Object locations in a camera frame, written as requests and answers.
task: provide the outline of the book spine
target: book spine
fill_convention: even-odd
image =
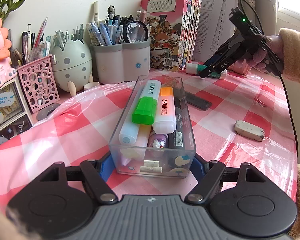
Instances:
[[[196,23],[195,23],[195,29],[194,29],[194,35],[193,35],[193,40],[192,40],[192,49],[191,49],[191,53],[190,53],[190,58],[189,61],[191,62],[192,57],[193,57],[193,52],[194,52],[194,46],[195,46],[195,40],[197,37],[197,31],[198,31],[198,25],[199,25],[199,19],[200,19],[200,11],[201,11],[201,0],[199,0],[199,6],[198,6],[198,14],[197,14],[197,19],[196,19]]]
[[[187,14],[186,14],[186,25],[185,25],[185,31],[183,35],[183,55],[182,55],[182,64],[181,69],[184,69],[184,66],[186,65],[186,57],[187,57],[187,49],[186,49],[186,42],[188,37],[188,28],[189,28],[189,22],[190,22],[190,13],[191,13],[191,5],[192,0],[188,0],[188,6],[187,6]]]
[[[199,7],[199,0],[195,0],[194,1],[193,20],[192,20],[191,33],[190,33],[190,41],[189,41],[189,49],[188,49],[186,63],[189,63],[192,46],[194,45],[194,43],[193,43],[193,36],[194,36],[194,31],[195,31],[195,25],[196,25],[196,22],[197,22],[198,7]]]
[[[178,49],[178,55],[181,54],[180,57],[178,58],[178,67],[179,67],[179,69],[181,69],[182,58],[183,58],[183,36],[184,36],[185,25],[186,25],[187,8],[188,8],[188,0],[185,0],[185,2],[183,4],[181,34],[180,34],[179,49]]]
[[[187,59],[189,58],[189,55],[190,55],[190,52],[191,52],[190,36],[191,36],[191,29],[192,29],[193,17],[194,17],[194,5],[195,5],[195,0],[192,0],[189,27],[188,27],[188,34],[187,34],[187,41],[186,41],[186,52],[187,52],[187,54],[185,55],[185,62],[184,62],[184,65],[183,65],[183,69],[186,67]]]

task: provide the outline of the metal screw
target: metal screw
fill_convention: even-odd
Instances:
[[[193,203],[199,203],[200,201],[203,200],[203,196],[201,196],[200,194],[190,194],[190,195],[188,195],[187,198],[190,202],[193,202]]]
[[[100,196],[100,199],[104,202],[112,202],[115,200],[115,195],[111,193],[105,193]]]

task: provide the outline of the comic book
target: comic book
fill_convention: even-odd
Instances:
[[[187,46],[189,47],[188,29],[189,29],[190,18],[191,18],[191,7],[192,7],[192,0],[188,0],[187,15],[186,15],[186,25],[185,25],[185,32],[184,32],[184,35],[183,35],[183,55],[182,55],[181,69],[185,68],[186,58],[187,58],[187,53],[188,53]]]
[[[188,48],[186,63],[190,62],[190,59],[191,59],[190,55],[191,55],[191,49],[192,49],[192,44],[193,44],[195,25],[196,25],[196,22],[197,22],[199,0],[195,0],[194,2],[192,2],[192,4],[193,3],[194,3],[194,13],[193,13],[193,19],[192,19],[192,26],[191,26],[191,32],[190,32],[190,41],[189,41],[189,48]]]
[[[142,0],[151,28],[150,67],[181,70],[188,0]]]
[[[198,25],[199,25],[199,19],[200,19],[201,2],[202,1],[199,0],[198,13],[197,13],[197,19],[196,19],[195,28],[194,28],[194,34],[193,34],[193,39],[192,39],[192,47],[191,47],[189,62],[191,62],[191,60],[192,60],[192,56],[193,56],[193,52],[194,52],[194,46],[195,46],[195,40],[197,38]]]

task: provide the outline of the red and white tablecloth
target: red and white tablecloth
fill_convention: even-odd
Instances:
[[[227,166],[253,163],[295,200],[297,155],[284,91],[254,74],[229,73],[225,80],[185,73],[152,70],[150,75],[181,77],[185,90],[212,102],[202,111],[189,105],[197,153],[205,160]],[[65,101],[46,120],[0,146],[0,207],[53,162],[79,165],[99,159],[124,109],[134,82],[102,85]],[[236,120],[262,127],[266,137],[256,142],[234,133]],[[123,194],[180,194],[196,184],[186,179],[165,179],[118,174],[107,181]]]

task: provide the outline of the sleeve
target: sleeve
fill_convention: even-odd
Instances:
[[[300,32],[282,28],[279,36],[283,40],[283,76],[300,83]]]

